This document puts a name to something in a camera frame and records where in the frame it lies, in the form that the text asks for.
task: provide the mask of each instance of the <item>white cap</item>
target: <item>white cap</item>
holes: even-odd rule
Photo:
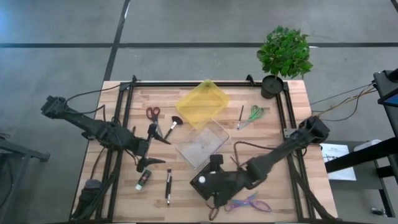
[[[142,186],[139,185],[139,184],[137,184],[137,185],[136,185],[136,189],[137,189],[137,190],[141,190],[141,189],[142,189]]]
[[[204,184],[206,182],[206,178],[204,176],[199,177],[199,183]]]

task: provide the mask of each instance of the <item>leaves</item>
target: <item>leaves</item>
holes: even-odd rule
[[[257,51],[264,73],[296,77],[310,72],[313,65],[308,61],[310,48],[305,40],[308,35],[300,30],[278,26],[267,35],[264,45]]]

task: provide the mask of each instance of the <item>wooden table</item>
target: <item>wooden table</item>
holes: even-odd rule
[[[288,83],[295,117],[297,124],[299,124],[299,122],[311,115],[307,92],[303,81],[288,81]],[[109,88],[118,84],[119,82],[104,82],[103,88]],[[163,133],[166,133],[172,124],[171,117],[178,115],[175,103],[182,96],[189,93],[191,89],[190,87],[135,87],[128,128],[132,129],[133,126],[136,126],[136,136],[146,138],[147,128],[150,124],[150,120],[146,117],[146,108],[149,106],[159,106],[161,109],[159,116],[160,127]],[[263,99],[260,95],[260,88],[223,87],[221,89],[229,95],[229,104],[219,113],[215,120],[226,129],[230,139],[219,150],[219,153],[224,155],[222,168],[224,170],[235,170],[236,166],[229,158],[233,153],[232,145],[235,141],[248,141],[271,147],[277,146],[282,142],[282,131],[276,100]],[[106,105],[107,120],[110,120],[114,114],[117,95],[118,89],[116,88],[104,91],[100,96],[99,105]],[[266,115],[262,119],[247,125],[241,131],[237,131],[236,126],[242,105],[244,105],[243,121],[248,118],[252,105],[264,107]],[[121,118],[124,116],[123,111],[124,108],[122,107]],[[285,108],[284,111],[285,117],[288,119],[287,109]],[[102,119],[102,116],[102,113],[97,113],[96,119]],[[152,176],[141,191],[137,191],[134,188],[141,174],[136,172],[133,159],[125,153],[114,209],[114,222],[208,222],[208,213],[210,210],[205,205],[205,201],[189,184],[191,179],[197,175],[198,170],[193,169],[175,148],[175,144],[191,128],[189,124],[177,126],[168,138],[173,143],[172,145],[166,145],[156,140],[152,141],[148,156],[163,159],[166,163],[149,166]],[[77,205],[81,188],[84,186],[86,180],[90,178],[93,164],[100,150],[102,150],[102,147],[96,141],[89,143],[78,191],[76,192],[75,206]],[[251,157],[266,154],[268,150],[239,145],[238,152],[240,161],[246,161]],[[104,155],[105,153],[103,153],[97,166],[97,172],[94,175],[94,178],[98,180],[101,180],[102,177],[101,172],[105,161]],[[320,149],[317,146],[308,147],[308,152],[304,159],[311,190],[321,204],[336,217],[335,203]],[[168,167],[171,167],[173,170],[170,207],[167,207],[164,199],[166,170]],[[105,197],[104,216],[108,209],[109,192],[110,190]],[[245,199],[254,192],[258,192],[257,199],[263,200],[271,206],[272,212],[259,212],[251,207],[239,208],[229,213],[220,209],[215,222],[297,221],[286,159],[281,160],[274,166],[264,183],[253,190],[244,189],[234,198]],[[302,192],[300,196],[303,209],[306,212]]]

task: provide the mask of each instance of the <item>white paper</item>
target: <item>white paper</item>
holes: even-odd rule
[[[323,161],[328,162],[349,153],[346,145],[321,144]],[[339,170],[328,174],[330,180],[356,180],[354,168]]]

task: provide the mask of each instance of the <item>clear plastic container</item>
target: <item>clear plastic container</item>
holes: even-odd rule
[[[184,121],[194,128],[214,118],[229,102],[229,97],[211,80],[205,80],[176,103]]]
[[[193,128],[177,143],[177,150],[195,169],[202,166],[229,139],[225,129],[213,119],[199,126],[201,128]]]

